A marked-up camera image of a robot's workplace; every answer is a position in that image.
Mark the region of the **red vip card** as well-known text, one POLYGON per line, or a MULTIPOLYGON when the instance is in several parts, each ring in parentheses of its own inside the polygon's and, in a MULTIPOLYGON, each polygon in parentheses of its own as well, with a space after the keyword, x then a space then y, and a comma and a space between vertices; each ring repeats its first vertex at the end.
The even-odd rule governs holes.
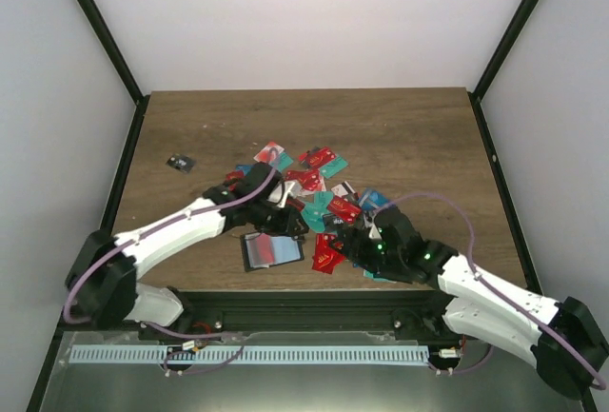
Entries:
POLYGON ((275 262, 272 238, 261 234, 247 241, 249 264, 251 267, 269 267, 275 262))
POLYGON ((337 236, 328 233, 318 233, 315 238, 315 250, 312 256, 312 269, 325 274, 332 274, 345 256, 332 246, 337 236))

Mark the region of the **black leather card holder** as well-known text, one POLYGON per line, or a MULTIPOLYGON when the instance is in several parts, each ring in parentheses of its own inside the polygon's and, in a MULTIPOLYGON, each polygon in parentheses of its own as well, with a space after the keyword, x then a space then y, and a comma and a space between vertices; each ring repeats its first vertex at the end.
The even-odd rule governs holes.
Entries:
POLYGON ((247 233, 240 237, 245 272, 302 261, 304 251, 299 240, 288 236, 247 233))

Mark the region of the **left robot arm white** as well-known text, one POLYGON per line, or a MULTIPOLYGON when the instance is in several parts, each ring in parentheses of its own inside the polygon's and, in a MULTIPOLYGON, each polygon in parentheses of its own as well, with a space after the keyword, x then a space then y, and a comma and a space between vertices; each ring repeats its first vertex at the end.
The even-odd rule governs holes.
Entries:
POLYGON ((169 257, 238 226, 251 225, 273 237, 306 234, 308 227, 292 204, 301 189, 276 167, 257 163, 244 177, 207 189, 147 226, 90 233, 66 278, 63 320, 97 329, 134 321, 162 327, 175 340, 186 338, 195 318, 184 300, 170 287, 142 284, 142 277, 169 257))

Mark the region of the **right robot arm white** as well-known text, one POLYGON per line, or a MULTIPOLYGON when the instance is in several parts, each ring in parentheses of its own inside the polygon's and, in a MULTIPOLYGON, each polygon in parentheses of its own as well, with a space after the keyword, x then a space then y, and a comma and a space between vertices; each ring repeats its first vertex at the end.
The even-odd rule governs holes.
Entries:
POLYGON ((354 264, 388 281, 425 284, 448 296, 422 315, 425 332, 450 332, 489 343, 530 364, 563 397, 604 390, 600 370, 608 342, 586 304, 558 301, 516 286, 465 254, 425 239, 398 208, 366 212, 338 231, 338 247, 354 264))

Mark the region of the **red VIP card bottom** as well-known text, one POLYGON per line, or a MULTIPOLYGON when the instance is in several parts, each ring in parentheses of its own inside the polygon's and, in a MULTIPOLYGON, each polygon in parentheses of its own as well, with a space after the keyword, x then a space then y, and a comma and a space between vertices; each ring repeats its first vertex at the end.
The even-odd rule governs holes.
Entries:
POLYGON ((345 256, 332 246, 337 236, 328 233, 318 233, 315 238, 315 250, 312 256, 312 269, 325 274, 332 274, 345 256))

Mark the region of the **teal card right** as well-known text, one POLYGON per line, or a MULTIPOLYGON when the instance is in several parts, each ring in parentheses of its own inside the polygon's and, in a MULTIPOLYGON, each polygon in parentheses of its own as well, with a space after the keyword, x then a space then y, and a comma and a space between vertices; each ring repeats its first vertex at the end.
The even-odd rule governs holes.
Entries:
POLYGON ((346 167, 348 167, 348 162, 342 156, 336 156, 333 160, 320 167, 320 174, 325 179, 329 179, 346 167))

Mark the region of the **white card red circle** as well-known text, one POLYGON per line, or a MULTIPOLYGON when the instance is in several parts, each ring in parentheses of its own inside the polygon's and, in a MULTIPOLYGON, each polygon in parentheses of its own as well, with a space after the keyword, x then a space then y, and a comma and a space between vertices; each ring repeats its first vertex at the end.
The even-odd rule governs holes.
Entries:
POLYGON ((258 163, 267 163, 277 167, 281 163, 284 151, 285 149, 277 143, 269 142, 254 155, 254 160, 258 163))

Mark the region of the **black VIP card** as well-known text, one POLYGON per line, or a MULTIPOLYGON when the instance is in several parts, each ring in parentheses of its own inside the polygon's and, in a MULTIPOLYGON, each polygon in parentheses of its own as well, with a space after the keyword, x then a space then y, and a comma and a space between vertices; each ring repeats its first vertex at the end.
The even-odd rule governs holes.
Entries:
POLYGON ((172 154, 166 161, 166 165, 183 173, 190 173, 196 165, 196 161, 184 154, 172 154))

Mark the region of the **black front rail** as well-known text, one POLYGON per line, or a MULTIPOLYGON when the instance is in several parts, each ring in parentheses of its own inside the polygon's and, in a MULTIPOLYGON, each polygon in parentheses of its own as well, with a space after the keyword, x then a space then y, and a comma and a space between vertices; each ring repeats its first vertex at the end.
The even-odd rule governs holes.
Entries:
POLYGON ((431 290, 186 292, 187 321, 215 330, 258 332, 377 332, 399 341, 457 343, 442 313, 451 299, 431 290))

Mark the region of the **black frame post right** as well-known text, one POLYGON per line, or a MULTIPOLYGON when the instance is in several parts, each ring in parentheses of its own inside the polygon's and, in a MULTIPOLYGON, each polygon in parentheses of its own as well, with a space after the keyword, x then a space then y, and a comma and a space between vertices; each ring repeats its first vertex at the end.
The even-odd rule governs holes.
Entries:
POLYGON ((474 90, 469 93, 473 102, 480 102, 492 86, 501 67, 507 59, 512 48, 518 41, 528 20, 532 16, 540 0, 520 0, 509 24, 489 59, 481 78, 474 90))

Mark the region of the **black frame post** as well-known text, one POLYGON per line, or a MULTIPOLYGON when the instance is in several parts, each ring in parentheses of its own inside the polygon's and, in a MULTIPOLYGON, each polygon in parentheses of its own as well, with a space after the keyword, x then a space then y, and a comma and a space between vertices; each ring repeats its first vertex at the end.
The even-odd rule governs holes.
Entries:
POLYGON ((95 0, 76 0, 135 105, 145 98, 95 0))
POLYGON ((474 90, 469 93, 473 102, 480 102, 492 86, 501 67, 507 59, 512 48, 518 41, 528 20, 532 16, 540 0, 520 0, 509 24, 489 59, 481 78, 474 90))

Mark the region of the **black frame post left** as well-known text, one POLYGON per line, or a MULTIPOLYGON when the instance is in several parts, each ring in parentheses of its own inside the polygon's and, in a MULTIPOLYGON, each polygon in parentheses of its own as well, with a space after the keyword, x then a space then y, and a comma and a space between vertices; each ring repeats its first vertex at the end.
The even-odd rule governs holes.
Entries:
POLYGON ((76 0, 135 105, 145 98, 95 0, 76 0))

